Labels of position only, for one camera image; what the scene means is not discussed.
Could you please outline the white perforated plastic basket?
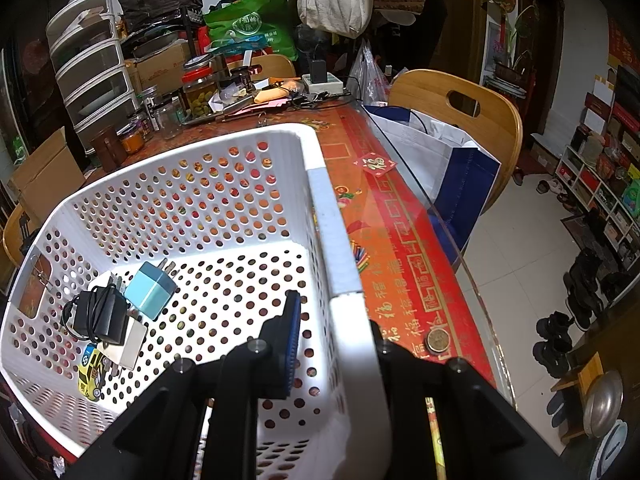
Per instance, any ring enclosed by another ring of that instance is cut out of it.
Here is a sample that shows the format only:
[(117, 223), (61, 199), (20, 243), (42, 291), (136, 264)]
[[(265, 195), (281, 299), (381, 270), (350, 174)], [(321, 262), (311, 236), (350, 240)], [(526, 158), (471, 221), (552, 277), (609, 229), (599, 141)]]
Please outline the white perforated plastic basket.
[[(85, 345), (63, 326), (77, 294), (145, 263), (177, 289), (131, 370), (96, 398), (78, 388)], [(262, 479), (379, 479), (390, 421), (362, 285), (314, 130), (284, 124), (176, 148), (68, 196), (11, 290), (1, 373), (23, 414), (79, 456), (177, 358), (204, 364), (259, 334), (294, 289), (293, 388), (258, 406)]]

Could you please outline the black shoes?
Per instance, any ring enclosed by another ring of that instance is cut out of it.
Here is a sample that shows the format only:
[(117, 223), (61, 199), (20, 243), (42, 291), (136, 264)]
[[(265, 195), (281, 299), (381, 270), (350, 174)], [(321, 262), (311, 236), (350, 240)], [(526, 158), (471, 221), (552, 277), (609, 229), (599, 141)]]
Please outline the black shoes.
[(534, 344), (533, 357), (552, 378), (560, 379), (570, 369), (567, 353), (572, 350), (573, 343), (568, 329), (572, 324), (572, 318), (558, 311), (536, 322), (536, 333), (541, 341)]

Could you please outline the white square charger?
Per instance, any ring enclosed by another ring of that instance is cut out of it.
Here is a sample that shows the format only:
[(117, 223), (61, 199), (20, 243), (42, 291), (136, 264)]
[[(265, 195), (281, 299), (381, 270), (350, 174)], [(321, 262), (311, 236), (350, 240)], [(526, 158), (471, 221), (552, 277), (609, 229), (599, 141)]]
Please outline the white square charger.
[(148, 329), (141, 322), (130, 318), (123, 344), (101, 342), (98, 348), (113, 364), (126, 370), (134, 370), (147, 331)]

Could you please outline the dark brown jar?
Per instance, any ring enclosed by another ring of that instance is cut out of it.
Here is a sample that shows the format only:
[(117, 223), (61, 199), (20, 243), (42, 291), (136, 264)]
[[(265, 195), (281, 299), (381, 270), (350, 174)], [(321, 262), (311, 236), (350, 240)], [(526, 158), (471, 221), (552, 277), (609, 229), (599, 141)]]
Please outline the dark brown jar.
[(122, 166), (127, 158), (125, 148), (116, 134), (113, 126), (102, 129), (98, 135), (91, 140), (91, 146), (96, 151), (96, 156), (106, 172), (112, 172)]

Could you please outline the white shelf with goods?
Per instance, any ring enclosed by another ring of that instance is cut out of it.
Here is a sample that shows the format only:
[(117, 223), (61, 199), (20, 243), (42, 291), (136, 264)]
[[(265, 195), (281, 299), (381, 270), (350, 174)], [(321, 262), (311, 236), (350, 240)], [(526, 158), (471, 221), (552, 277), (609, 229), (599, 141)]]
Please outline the white shelf with goods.
[(639, 169), (630, 164), (618, 167), (604, 180), (596, 166), (590, 166), (567, 145), (555, 168), (555, 175), (585, 210), (595, 209), (604, 221), (604, 236), (618, 253), (623, 267), (639, 260)]

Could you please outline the cardboard box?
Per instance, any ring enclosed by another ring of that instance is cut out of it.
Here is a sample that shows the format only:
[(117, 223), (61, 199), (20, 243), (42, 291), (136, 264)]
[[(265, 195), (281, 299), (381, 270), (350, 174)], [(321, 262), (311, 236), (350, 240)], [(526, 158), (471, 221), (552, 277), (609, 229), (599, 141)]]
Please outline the cardboard box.
[(15, 169), (8, 185), (29, 218), (43, 224), (85, 180), (61, 127)]

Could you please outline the black power adapter with cable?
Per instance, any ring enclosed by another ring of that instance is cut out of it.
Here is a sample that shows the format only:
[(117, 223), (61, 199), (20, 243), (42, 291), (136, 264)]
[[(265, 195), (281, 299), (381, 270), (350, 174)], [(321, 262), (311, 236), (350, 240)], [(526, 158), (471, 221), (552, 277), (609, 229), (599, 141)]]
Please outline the black power adapter with cable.
[(94, 286), (83, 290), (64, 306), (61, 323), (80, 340), (122, 346), (128, 308), (128, 301), (114, 284)]

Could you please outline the glass jar red lid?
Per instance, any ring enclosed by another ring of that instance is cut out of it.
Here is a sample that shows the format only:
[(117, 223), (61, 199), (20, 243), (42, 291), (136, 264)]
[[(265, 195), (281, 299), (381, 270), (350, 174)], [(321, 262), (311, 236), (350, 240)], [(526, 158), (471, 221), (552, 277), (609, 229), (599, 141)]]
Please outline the glass jar red lid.
[(212, 114), (208, 101), (218, 90), (213, 69), (204, 66), (196, 70), (189, 70), (181, 80), (192, 117), (199, 118)]

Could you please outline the green shopping bag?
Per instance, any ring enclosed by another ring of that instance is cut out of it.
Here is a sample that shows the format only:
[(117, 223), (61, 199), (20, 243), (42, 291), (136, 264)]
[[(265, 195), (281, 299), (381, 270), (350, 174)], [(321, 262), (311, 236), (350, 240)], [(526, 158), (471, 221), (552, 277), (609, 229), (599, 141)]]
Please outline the green shopping bag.
[(290, 61), (298, 58), (288, 0), (220, 0), (203, 18), (214, 48), (254, 41)]

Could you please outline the orange honey jar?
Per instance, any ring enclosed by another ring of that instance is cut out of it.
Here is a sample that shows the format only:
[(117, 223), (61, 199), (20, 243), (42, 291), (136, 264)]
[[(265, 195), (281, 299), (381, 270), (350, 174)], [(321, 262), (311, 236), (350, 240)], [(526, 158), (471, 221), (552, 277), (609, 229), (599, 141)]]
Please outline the orange honey jar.
[(144, 147), (144, 139), (141, 130), (136, 126), (123, 128), (118, 138), (127, 155), (136, 154)]

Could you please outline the metal bowl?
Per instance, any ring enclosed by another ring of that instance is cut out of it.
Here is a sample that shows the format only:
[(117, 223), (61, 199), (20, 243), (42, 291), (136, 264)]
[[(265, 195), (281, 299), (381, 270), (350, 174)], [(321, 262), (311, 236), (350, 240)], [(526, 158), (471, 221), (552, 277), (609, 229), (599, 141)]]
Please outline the metal bowl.
[(624, 400), (622, 376), (609, 370), (589, 387), (582, 424), (585, 434), (593, 439), (603, 438), (614, 426)]

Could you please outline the empty glass jar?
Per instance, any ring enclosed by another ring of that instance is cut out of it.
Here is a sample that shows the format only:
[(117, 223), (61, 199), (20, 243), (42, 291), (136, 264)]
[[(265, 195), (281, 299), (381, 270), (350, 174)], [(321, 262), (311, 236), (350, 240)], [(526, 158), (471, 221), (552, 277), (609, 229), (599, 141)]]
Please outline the empty glass jar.
[(155, 118), (160, 128), (160, 136), (170, 140), (182, 133), (183, 109), (178, 96), (167, 98), (155, 109)]

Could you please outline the light blue charger plug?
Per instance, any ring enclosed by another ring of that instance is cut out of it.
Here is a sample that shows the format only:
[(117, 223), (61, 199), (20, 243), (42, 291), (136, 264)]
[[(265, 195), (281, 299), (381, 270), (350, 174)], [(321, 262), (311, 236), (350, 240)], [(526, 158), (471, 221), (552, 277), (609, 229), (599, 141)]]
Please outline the light blue charger plug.
[(134, 274), (124, 296), (141, 314), (155, 321), (178, 288), (171, 278), (175, 263), (163, 259), (159, 264), (145, 262)]

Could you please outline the wooden chair left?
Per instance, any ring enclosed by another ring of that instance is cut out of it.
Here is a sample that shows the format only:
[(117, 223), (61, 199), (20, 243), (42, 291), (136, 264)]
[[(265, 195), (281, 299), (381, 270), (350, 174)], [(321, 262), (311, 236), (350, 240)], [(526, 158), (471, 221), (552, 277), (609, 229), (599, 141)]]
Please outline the wooden chair left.
[(38, 220), (32, 220), (21, 204), (17, 204), (10, 214), (2, 232), (2, 245), (6, 255), (16, 268), (23, 262), (21, 246), (28, 234), (35, 233), (41, 226)]

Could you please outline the white plastic drawer unit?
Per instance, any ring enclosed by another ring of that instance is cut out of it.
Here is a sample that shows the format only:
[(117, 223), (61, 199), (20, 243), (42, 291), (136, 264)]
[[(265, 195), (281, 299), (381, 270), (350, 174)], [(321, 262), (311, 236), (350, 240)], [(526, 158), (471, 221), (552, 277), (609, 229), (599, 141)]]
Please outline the white plastic drawer unit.
[(107, 127), (120, 130), (138, 108), (117, 35), (112, 0), (70, 0), (46, 27), (58, 90), (86, 154)]

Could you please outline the red fu sticker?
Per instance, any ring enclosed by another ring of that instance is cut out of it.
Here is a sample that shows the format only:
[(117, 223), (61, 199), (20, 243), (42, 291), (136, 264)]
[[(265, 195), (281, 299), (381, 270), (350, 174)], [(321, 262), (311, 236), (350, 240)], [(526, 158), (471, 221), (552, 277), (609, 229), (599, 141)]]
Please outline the red fu sticker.
[(388, 157), (370, 152), (358, 157), (354, 165), (373, 177), (380, 178), (393, 171), (397, 164)]

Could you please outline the yellow toy car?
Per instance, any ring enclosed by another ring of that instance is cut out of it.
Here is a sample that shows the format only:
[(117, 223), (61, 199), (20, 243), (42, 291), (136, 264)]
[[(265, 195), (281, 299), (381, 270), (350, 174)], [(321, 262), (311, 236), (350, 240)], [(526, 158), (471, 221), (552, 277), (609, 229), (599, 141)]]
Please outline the yellow toy car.
[(110, 361), (90, 342), (86, 345), (78, 366), (78, 390), (89, 401), (96, 402), (101, 399), (102, 388), (105, 385)]

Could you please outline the wooden chair right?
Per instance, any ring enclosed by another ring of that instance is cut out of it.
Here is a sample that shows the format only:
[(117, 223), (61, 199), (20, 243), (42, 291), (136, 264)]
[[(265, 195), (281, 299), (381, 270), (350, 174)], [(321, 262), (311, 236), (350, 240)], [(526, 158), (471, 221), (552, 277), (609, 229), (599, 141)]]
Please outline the wooden chair right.
[(438, 70), (408, 70), (390, 86), (388, 104), (413, 108), (469, 133), (501, 164), (487, 208), (500, 197), (518, 162), (523, 126), (516, 107), (501, 94)]

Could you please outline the brass coin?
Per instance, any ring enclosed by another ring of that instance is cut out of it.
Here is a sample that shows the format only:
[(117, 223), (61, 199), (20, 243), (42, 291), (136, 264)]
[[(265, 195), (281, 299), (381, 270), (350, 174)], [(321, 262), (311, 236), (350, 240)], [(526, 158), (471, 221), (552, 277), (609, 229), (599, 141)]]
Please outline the brass coin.
[(432, 327), (424, 339), (424, 344), (431, 354), (444, 354), (450, 348), (451, 337), (444, 328)]

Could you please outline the wooden chair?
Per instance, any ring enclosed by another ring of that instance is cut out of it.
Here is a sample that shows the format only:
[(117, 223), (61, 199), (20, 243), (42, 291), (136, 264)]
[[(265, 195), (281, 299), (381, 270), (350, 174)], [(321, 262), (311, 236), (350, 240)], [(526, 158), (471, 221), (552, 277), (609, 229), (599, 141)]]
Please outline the wooden chair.
[(23, 262), (21, 246), (28, 234), (35, 233), (41, 226), (38, 220), (32, 220), (21, 204), (17, 204), (10, 214), (2, 232), (2, 245), (6, 255), (16, 268)]
[(518, 162), (523, 126), (516, 107), (501, 94), (438, 70), (408, 70), (390, 86), (388, 104), (413, 108), (469, 133), (501, 164), (487, 208), (500, 197)]

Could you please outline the red floral tablecloth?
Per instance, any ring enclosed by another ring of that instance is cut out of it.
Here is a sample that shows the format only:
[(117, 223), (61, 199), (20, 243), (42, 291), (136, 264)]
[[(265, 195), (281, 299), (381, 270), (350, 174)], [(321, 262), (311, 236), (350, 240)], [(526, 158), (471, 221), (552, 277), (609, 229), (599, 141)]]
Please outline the red floral tablecloth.
[[(298, 122), (316, 135), (363, 284), (368, 313), (385, 338), (415, 356), (468, 360), (488, 382), (499, 377), (500, 353), (484, 307), (461, 257), (454, 266), (440, 247), (425, 205), (407, 168), (390, 152), (369, 115), (351, 105), (279, 114), (277, 125)], [(376, 178), (354, 165), (375, 152), (397, 166)], [(239, 234), (282, 232), (292, 210), (280, 202), (283, 185), (300, 185), (290, 165), (276, 165), (270, 147), (207, 155), (179, 162), (142, 186), (113, 186), (85, 206), (84, 215), (107, 255), (128, 260), (147, 249), (175, 246), (181, 229), (206, 242)], [(432, 327), (451, 337), (444, 354), (427, 351)]]

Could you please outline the white power strip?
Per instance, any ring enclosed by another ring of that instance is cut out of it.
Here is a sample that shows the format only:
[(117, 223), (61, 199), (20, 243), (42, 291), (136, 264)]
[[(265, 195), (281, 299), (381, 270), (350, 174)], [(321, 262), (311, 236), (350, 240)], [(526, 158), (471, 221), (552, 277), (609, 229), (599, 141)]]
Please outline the white power strip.
[(302, 81), (311, 94), (326, 92), (329, 96), (340, 96), (344, 92), (343, 81), (331, 73), (327, 73), (326, 81), (321, 82), (312, 82), (311, 74), (303, 74)]

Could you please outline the clear plastic bag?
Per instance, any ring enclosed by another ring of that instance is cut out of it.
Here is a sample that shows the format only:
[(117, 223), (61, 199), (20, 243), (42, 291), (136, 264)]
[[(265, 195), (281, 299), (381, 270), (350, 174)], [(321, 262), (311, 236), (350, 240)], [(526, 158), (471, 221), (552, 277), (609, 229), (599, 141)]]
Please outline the clear plastic bag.
[(367, 40), (363, 40), (346, 81), (346, 89), (363, 104), (381, 105), (388, 101), (390, 84), (375, 62)]

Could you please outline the white and blue paper bag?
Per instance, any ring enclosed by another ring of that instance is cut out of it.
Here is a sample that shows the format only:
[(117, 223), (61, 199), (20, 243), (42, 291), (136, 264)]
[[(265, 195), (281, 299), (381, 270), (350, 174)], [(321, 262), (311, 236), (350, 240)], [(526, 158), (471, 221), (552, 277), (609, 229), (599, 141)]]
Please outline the white and blue paper bag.
[(494, 190), (501, 164), (469, 133), (412, 108), (364, 108), (407, 168), (440, 247), (454, 266)]

